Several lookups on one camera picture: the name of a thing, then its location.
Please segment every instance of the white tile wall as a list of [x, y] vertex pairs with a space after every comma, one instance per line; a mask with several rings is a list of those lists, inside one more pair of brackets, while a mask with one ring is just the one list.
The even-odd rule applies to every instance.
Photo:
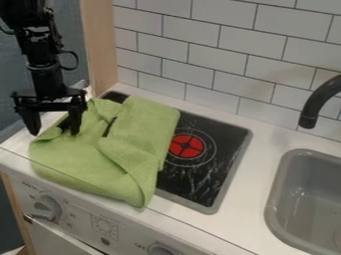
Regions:
[[339, 0], [298, 0], [297, 8], [341, 14], [341, 2]]
[[286, 6], [286, 7], [294, 7], [295, 0], [242, 0], [245, 2], [253, 2], [258, 4], [270, 4], [270, 5], [278, 5], [278, 6]]
[[315, 91], [328, 80], [340, 75], [340, 73], [318, 69], [311, 90]]
[[165, 16], [164, 34], [188, 42], [216, 46], [219, 26]]
[[328, 42], [341, 44], [341, 16], [334, 16], [328, 36]]
[[[119, 79], [133, 86], [297, 128], [307, 98], [341, 74], [341, 0], [114, 3]], [[310, 132], [341, 141], [340, 109], [341, 93]]]
[[194, 0], [193, 19], [252, 28], [256, 5], [229, 0]]
[[162, 16], [127, 8], [115, 7], [115, 25], [149, 34], [162, 33]]
[[289, 38], [284, 60], [340, 71], [341, 46]]
[[118, 49], [118, 64], [122, 67], [159, 75], [161, 73], [160, 58]]
[[199, 85], [206, 88], [212, 87], [213, 70], [169, 60], [164, 60], [163, 67], [163, 75], [166, 78]]
[[247, 63], [246, 75], [273, 83], [309, 90], [314, 76], [314, 69], [250, 56]]
[[113, 4], [119, 5], [119, 6], [130, 7], [130, 8], [136, 8], [137, 7], [137, 1], [136, 0], [113, 0]]
[[200, 45], [190, 45], [189, 62], [198, 66], [234, 74], [243, 74], [246, 65], [246, 55]]
[[295, 37], [324, 40], [332, 16], [272, 6], [259, 6], [255, 29]]
[[185, 18], [190, 16], [190, 0], [139, 0], [138, 8]]
[[311, 94], [309, 91], [276, 85], [272, 103], [301, 111]]
[[188, 43], [139, 34], [139, 51], [166, 59], [185, 62], [187, 59]]
[[227, 50], [280, 59], [286, 38], [232, 27], [222, 27], [219, 47]]
[[117, 47], [133, 51], [137, 49], [137, 32], [117, 28], [115, 33]]
[[179, 83], [147, 74], [139, 74], [139, 87], [173, 98], [183, 99], [184, 83]]
[[285, 128], [296, 129], [299, 111], [281, 108], [248, 99], [241, 99], [239, 112], [241, 116], [275, 124]]
[[235, 114], [238, 97], [212, 90], [187, 85], [186, 100], [216, 110]]
[[138, 72], [127, 68], [118, 67], [119, 82], [132, 86], [138, 85]]
[[245, 98], [270, 102], [274, 84], [216, 72], [213, 88]]

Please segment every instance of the black cable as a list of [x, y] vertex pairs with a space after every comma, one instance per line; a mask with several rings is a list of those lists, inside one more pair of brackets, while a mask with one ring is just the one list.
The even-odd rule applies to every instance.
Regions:
[[69, 68], [69, 67], [64, 67], [61, 65], [61, 69], [66, 70], [66, 71], [73, 71], [76, 68], [78, 68], [79, 64], [80, 64], [80, 60], [77, 56], [77, 54], [75, 52], [72, 51], [62, 51], [61, 54], [71, 54], [72, 56], [74, 56], [75, 60], [76, 60], [76, 66], [73, 68]]

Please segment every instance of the wooden frame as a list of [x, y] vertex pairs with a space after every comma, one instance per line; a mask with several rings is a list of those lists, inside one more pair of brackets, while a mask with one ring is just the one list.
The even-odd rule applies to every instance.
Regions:
[[80, 0], [93, 96], [118, 81], [112, 0]]
[[23, 238], [24, 243], [25, 243], [25, 249], [22, 250], [21, 252], [22, 252], [22, 254], [25, 254], [24, 252], [26, 252], [26, 254], [28, 254], [28, 255], [35, 255], [36, 252], [34, 250], [34, 246], [33, 246], [30, 234], [28, 232], [28, 229], [25, 226], [23, 213], [20, 209], [20, 206], [19, 206], [17, 197], [15, 195], [15, 192], [13, 190], [10, 178], [4, 173], [0, 173], [0, 178], [2, 179], [2, 181], [4, 183], [4, 186], [5, 186], [5, 189], [7, 192], [7, 196], [9, 198], [9, 201], [11, 203], [11, 207], [12, 207], [12, 210], [14, 213], [14, 217], [17, 221], [18, 228], [19, 228], [19, 231], [21, 233], [21, 237]]

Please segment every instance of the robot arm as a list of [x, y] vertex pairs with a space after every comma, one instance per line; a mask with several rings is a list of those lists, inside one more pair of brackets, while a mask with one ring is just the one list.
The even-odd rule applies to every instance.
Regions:
[[[59, 55], [72, 54], [63, 50], [51, 8], [45, 0], [0, 0], [0, 18], [9, 28], [1, 31], [17, 38], [23, 55], [27, 56], [27, 69], [31, 73], [34, 90], [13, 93], [16, 112], [22, 117], [31, 134], [41, 128], [39, 112], [69, 112], [72, 134], [80, 129], [82, 114], [86, 110], [86, 92], [65, 86]], [[71, 98], [68, 103], [56, 103], [57, 99]]]

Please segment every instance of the oven door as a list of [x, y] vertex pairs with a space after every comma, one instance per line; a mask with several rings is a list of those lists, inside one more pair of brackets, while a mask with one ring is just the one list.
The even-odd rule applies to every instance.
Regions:
[[103, 255], [79, 240], [25, 216], [36, 255]]

